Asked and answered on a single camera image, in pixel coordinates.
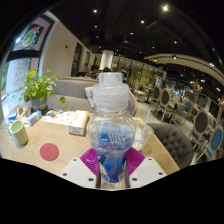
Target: cup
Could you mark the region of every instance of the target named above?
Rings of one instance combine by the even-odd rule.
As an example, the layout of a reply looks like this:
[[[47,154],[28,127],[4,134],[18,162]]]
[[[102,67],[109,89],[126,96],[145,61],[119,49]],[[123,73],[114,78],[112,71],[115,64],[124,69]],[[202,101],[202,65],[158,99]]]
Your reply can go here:
[[[15,121],[12,124],[10,130],[8,129],[8,132],[15,139],[15,141],[21,146],[25,145],[29,140],[26,128],[22,121]]]
[[[144,124],[136,125],[135,141],[132,147],[135,148],[137,151],[142,150],[149,138],[154,134],[154,131],[150,126],[146,125],[145,131],[144,127]]]

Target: bottle cap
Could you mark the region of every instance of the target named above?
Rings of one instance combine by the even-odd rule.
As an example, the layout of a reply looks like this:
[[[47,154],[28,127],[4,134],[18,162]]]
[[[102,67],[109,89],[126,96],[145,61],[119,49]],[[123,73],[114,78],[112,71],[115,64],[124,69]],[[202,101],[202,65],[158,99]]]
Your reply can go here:
[[[99,84],[93,86],[93,101],[101,107],[120,107],[128,104],[129,87],[118,72],[102,72]]]

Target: cushion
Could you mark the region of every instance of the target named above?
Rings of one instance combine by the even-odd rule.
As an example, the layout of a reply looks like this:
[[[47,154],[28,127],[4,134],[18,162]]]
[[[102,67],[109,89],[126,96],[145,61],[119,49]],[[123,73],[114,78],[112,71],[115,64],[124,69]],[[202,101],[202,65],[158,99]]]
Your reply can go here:
[[[185,111],[183,111],[183,110],[177,109],[177,113],[181,114],[184,117],[187,117],[188,116],[188,114]]]
[[[180,169],[190,166],[194,149],[189,139],[177,127],[170,124],[148,123],[148,125],[154,130],[155,135]]]
[[[50,109],[58,109],[64,111],[75,111],[75,110],[85,110],[93,113],[95,110],[90,107],[89,101],[87,99],[81,99],[78,97],[65,96],[66,103],[61,104],[59,102],[61,95],[55,95],[53,97],[48,96],[47,105]]]
[[[96,105],[93,101],[93,87],[85,88],[87,100],[90,103],[91,108],[95,109]]]
[[[92,87],[94,83],[92,81],[86,80],[57,80],[56,81],[56,94],[63,96],[74,96],[83,99],[86,98],[86,87]]]

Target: chair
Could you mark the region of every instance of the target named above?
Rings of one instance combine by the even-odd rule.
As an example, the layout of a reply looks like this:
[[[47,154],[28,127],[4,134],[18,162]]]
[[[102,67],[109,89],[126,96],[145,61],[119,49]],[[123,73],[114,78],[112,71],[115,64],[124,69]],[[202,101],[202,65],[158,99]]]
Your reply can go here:
[[[180,169],[190,166],[194,149],[187,137],[171,124],[148,124]]]
[[[139,96],[137,100],[139,100],[139,98],[141,96],[146,96],[146,93],[144,93],[143,91],[140,91],[139,87],[140,87],[140,82],[139,82],[138,79],[135,79],[135,81],[134,81],[134,94]]]
[[[176,114],[178,114],[178,115],[180,115],[180,117],[182,117],[182,119],[183,118],[185,118],[185,121],[187,120],[187,117],[190,115],[190,113],[191,113],[191,110],[192,110],[192,106],[193,106],[193,104],[192,104],[192,102],[191,101],[188,101],[186,104],[186,107],[184,108],[184,109],[177,109],[176,110]]]
[[[194,125],[193,125],[193,130],[189,134],[188,138],[192,139],[195,142],[194,148],[196,145],[199,145],[199,147],[204,143],[206,140],[203,134],[207,131],[209,127],[209,117],[206,111],[201,110],[197,113],[195,120],[194,120]]]
[[[181,96],[180,95],[175,95],[173,97],[173,100],[177,101],[177,102],[181,102]],[[172,108],[174,108],[174,104],[172,103],[172,101],[169,104]]]
[[[159,109],[156,111],[156,114],[155,114],[155,115],[157,115],[158,111],[160,111],[160,110],[163,111],[163,116],[162,116],[161,122],[163,121],[163,118],[164,118],[166,113],[175,114],[175,111],[169,105],[170,99],[171,99],[170,92],[167,89],[164,89],[163,92],[162,92],[161,98],[160,98]]]
[[[161,94],[162,94],[161,88],[158,87],[158,86],[155,86],[154,90],[153,90],[153,93],[152,93],[152,99],[150,101],[150,106],[149,107],[151,107],[151,105],[154,104],[154,105],[156,105],[156,109],[157,109]]]
[[[214,129],[214,132],[212,133],[208,143],[205,145],[204,148],[201,148],[194,162],[197,162],[203,154],[205,154],[211,160],[215,151],[220,147],[222,139],[223,128],[221,126],[217,126]]]

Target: gray chair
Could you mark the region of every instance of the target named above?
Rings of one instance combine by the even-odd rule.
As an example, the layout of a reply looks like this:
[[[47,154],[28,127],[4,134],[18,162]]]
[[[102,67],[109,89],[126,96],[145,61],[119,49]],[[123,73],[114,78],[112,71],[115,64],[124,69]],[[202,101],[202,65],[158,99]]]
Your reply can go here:
[[[202,146],[205,142],[206,138],[203,135],[208,130],[209,123],[209,116],[206,111],[199,111],[194,120],[193,130],[188,136],[190,140],[195,142],[194,148],[196,145]]]
[[[197,157],[195,158],[194,162],[197,162],[203,154],[205,154],[209,160],[215,158],[215,152],[220,147],[223,139],[223,128],[221,126],[217,126],[211,137],[208,140],[208,143],[205,145],[204,148],[198,152]]]
[[[163,121],[163,118],[164,118],[166,113],[172,114],[172,115],[175,114],[175,111],[169,105],[170,100],[171,100],[170,92],[167,89],[164,89],[163,92],[162,92],[161,98],[160,98],[159,108],[158,108],[158,110],[156,111],[156,114],[155,114],[155,115],[157,115],[158,111],[160,111],[160,110],[163,111],[163,116],[162,116],[161,122]]]
[[[189,114],[191,113],[191,110],[193,109],[193,103],[191,101],[188,101],[188,102],[186,102],[185,105],[186,105],[186,107],[184,109],[182,109],[182,110],[177,109],[176,110],[177,114],[180,115],[180,118],[181,117],[182,117],[182,119],[185,118],[184,124],[185,124],[185,121],[187,120]]]
[[[153,124],[148,125],[154,130],[157,138],[173,157],[180,169],[190,166],[194,149],[187,137],[172,124]]]

